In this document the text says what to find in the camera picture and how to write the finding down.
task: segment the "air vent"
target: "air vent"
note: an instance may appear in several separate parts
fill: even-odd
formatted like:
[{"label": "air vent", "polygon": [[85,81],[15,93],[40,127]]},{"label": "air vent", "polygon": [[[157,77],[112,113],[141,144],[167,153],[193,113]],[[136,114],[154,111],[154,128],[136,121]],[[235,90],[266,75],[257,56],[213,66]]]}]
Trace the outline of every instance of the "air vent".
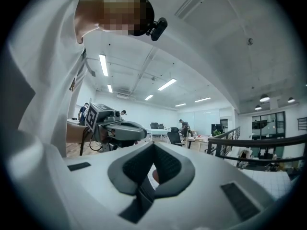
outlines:
[{"label": "air vent", "polygon": [[120,99],[125,99],[125,100],[135,100],[135,96],[130,95],[130,94],[125,94],[125,93],[120,93],[117,92],[117,97]]},{"label": "air vent", "polygon": [[260,212],[236,184],[229,183],[222,185],[221,189],[242,221],[245,221]]}]

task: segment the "black hair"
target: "black hair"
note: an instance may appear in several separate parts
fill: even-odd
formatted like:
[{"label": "black hair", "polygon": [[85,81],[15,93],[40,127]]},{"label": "black hair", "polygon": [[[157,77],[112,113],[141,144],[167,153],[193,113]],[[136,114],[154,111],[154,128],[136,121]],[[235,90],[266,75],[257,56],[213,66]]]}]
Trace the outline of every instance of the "black hair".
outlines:
[{"label": "black hair", "polygon": [[140,0],[141,6],[141,24],[139,28],[129,31],[130,35],[141,36],[145,34],[154,24],[154,9],[148,0]]}]

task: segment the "desk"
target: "desk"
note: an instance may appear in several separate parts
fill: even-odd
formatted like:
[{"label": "desk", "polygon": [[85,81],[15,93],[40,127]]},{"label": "desk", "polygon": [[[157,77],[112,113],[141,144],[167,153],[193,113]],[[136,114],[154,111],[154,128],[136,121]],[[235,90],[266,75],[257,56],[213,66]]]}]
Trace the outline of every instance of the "desk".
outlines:
[{"label": "desk", "polygon": [[158,129],[158,128],[147,128],[146,129],[147,134],[150,136],[150,141],[153,140],[153,135],[160,135],[160,140],[162,140],[163,135],[167,135],[168,132],[170,132],[169,129]]},{"label": "desk", "polygon": [[187,137],[186,141],[188,142],[187,143],[188,149],[190,149],[192,142],[195,142],[195,141],[199,142],[200,143],[199,151],[201,151],[201,143],[208,144],[208,136],[201,136],[201,137],[196,137],[196,138]]},{"label": "desk", "polygon": [[72,120],[71,118],[67,119],[68,123],[74,124],[74,125],[78,125],[79,124],[79,120]]}]

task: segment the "camera mounted on head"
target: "camera mounted on head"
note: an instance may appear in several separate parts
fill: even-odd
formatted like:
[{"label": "camera mounted on head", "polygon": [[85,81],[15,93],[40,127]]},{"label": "camera mounted on head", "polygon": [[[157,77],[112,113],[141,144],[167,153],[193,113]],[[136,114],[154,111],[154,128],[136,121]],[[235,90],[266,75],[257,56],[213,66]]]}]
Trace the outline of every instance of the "camera mounted on head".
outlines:
[{"label": "camera mounted on head", "polygon": [[166,18],[160,18],[157,22],[154,21],[146,32],[147,36],[151,36],[153,41],[157,41],[164,30],[167,28]]}]

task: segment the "wooden floor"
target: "wooden floor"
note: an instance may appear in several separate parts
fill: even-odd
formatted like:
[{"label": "wooden floor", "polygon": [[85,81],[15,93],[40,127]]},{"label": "wooden floor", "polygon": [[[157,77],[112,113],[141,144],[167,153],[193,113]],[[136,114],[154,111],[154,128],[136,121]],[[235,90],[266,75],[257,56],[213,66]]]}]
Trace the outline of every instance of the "wooden floor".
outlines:
[{"label": "wooden floor", "polygon": [[[167,142],[168,138],[163,138],[162,140],[160,140],[160,138],[153,138],[153,141],[160,141],[160,142]],[[67,157],[68,158],[75,158],[75,157],[79,157],[80,154],[80,146],[81,144],[79,143],[66,143],[66,153],[67,153]],[[91,143],[91,147],[92,149],[99,149],[99,145],[96,142],[92,142]],[[199,142],[192,142],[191,150],[194,151],[200,151],[200,152],[204,152],[205,149],[207,149],[206,144],[204,143],[199,143]],[[90,149],[89,146],[89,142],[86,142],[84,144],[84,148],[83,148],[83,155],[92,155],[92,154],[99,154],[97,151],[93,151]]]}]

